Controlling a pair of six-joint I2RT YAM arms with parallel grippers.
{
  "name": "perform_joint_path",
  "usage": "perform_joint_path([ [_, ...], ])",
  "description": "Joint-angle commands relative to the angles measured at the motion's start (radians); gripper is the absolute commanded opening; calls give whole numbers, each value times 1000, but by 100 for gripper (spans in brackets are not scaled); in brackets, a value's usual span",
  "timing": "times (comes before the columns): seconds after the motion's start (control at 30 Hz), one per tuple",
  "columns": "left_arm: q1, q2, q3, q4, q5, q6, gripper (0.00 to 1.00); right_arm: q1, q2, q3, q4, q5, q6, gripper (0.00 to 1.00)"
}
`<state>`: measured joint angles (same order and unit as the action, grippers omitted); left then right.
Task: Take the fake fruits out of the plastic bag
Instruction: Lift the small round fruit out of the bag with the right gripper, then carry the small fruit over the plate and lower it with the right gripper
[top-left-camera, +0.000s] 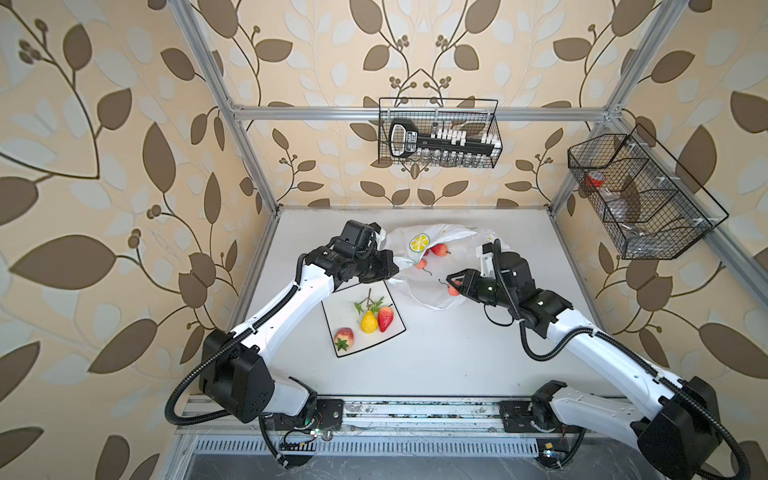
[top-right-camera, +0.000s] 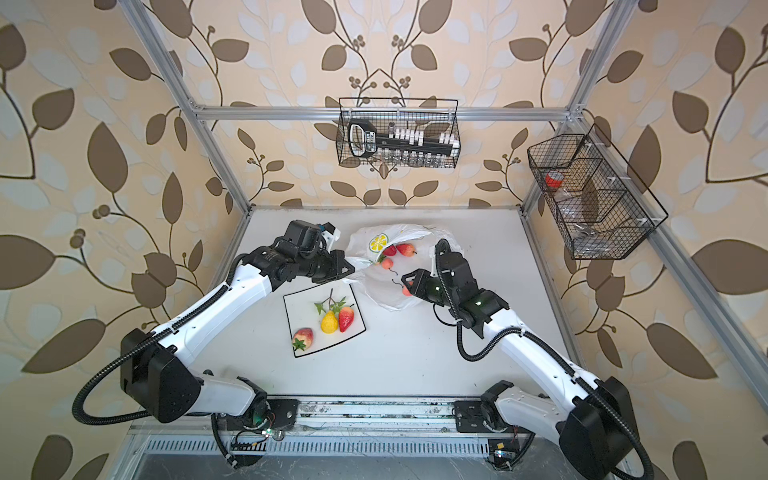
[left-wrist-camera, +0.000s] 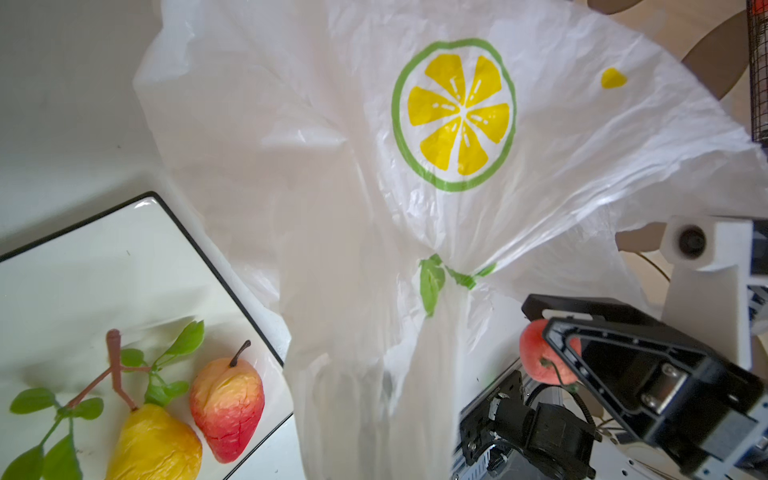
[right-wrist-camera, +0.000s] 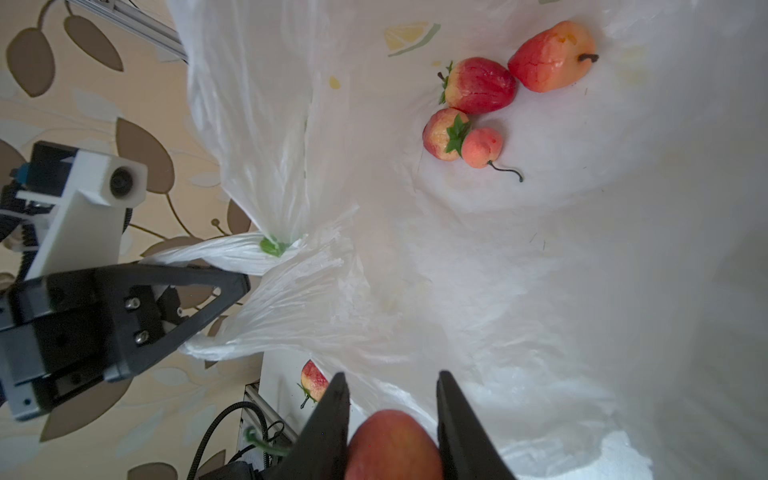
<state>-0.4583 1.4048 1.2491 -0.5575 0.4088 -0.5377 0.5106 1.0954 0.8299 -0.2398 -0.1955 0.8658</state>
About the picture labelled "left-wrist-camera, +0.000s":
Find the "red fake strawberry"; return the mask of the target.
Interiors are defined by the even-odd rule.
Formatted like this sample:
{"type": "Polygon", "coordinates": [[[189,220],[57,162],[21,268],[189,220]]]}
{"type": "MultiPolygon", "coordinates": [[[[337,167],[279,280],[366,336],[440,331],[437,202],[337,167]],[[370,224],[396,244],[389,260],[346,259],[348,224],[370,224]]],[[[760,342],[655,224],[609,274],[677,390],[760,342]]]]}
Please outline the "red fake strawberry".
{"type": "Polygon", "coordinates": [[[192,418],[222,464],[243,454],[265,408],[262,378],[253,365],[240,358],[250,346],[247,340],[232,357],[209,362],[190,389],[192,418]]]}

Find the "white plastic bag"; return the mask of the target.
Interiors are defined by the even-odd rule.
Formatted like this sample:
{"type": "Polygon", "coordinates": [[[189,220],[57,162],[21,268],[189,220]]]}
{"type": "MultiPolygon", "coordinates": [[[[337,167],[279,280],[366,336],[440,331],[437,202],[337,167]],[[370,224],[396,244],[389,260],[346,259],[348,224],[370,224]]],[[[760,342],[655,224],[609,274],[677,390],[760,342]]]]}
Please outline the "white plastic bag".
{"type": "Polygon", "coordinates": [[[646,309],[615,236],[767,213],[760,147],[676,58],[568,1],[165,1],[134,87],[285,321],[310,479],[447,479],[492,291],[646,309]]]}

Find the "small red fake cherry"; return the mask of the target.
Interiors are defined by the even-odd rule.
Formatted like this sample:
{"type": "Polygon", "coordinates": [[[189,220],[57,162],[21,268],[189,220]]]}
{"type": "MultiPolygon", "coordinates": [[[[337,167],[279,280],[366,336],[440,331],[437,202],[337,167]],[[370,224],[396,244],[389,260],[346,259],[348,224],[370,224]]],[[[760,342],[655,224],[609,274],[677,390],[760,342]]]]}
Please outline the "small red fake cherry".
{"type": "Polygon", "coordinates": [[[574,372],[563,362],[543,337],[546,319],[529,323],[519,338],[519,354],[523,368],[530,378],[542,384],[570,385],[578,381],[574,372]]]}

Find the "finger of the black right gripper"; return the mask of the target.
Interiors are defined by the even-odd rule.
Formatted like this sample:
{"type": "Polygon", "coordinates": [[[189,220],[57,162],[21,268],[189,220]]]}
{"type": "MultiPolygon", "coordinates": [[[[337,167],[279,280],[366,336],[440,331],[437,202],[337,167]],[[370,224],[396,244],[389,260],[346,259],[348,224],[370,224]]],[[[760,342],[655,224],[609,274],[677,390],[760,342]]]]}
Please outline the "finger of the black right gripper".
{"type": "Polygon", "coordinates": [[[598,320],[640,326],[658,325],[654,317],[624,302],[611,298],[563,297],[530,294],[521,310],[530,320],[553,318],[598,320]]]}

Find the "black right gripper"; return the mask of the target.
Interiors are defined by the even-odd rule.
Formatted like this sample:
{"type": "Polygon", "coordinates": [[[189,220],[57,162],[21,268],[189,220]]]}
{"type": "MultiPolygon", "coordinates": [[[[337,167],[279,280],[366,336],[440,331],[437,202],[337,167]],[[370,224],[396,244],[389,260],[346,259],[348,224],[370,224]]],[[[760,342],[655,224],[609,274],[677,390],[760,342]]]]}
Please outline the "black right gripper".
{"type": "Polygon", "coordinates": [[[767,385],[664,326],[553,318],[544,339],[633,435],[689,479],[767,477],[767,385]]]}

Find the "yellow fake lemon with leaves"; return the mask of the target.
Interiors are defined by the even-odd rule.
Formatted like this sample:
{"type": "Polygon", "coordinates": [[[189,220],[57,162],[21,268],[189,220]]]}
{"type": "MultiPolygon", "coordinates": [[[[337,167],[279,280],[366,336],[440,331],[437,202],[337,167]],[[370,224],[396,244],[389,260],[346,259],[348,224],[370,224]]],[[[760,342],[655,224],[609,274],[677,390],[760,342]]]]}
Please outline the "yellow fake lemon with leaves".
{"type": "Polygon", "coordinates": [[[202,443],[192,427],[174,417],[167,406],[188,392],[185,381],[167,382],[161,370],[195,353],[203,344],[202,321],[186,325],[174,342],[156,360],[148,363],[144,353],[124,348],[119,330],[106,334],[108,367],[78,395],[61,403],[44,387],[30,388],[13,398],[9,411],[28,415],[51,409],[52,426],[32,448],[5,468],[3,479],[82,479],[84,473],[75,445],[74,422],[93,421],[104,412],[104,400],[92,395],[95,387],[109,380],[113,392],[123,400],[129,415],[122,424],[109,458],[107,479],[195,479],[202,466],[202,443]]]}

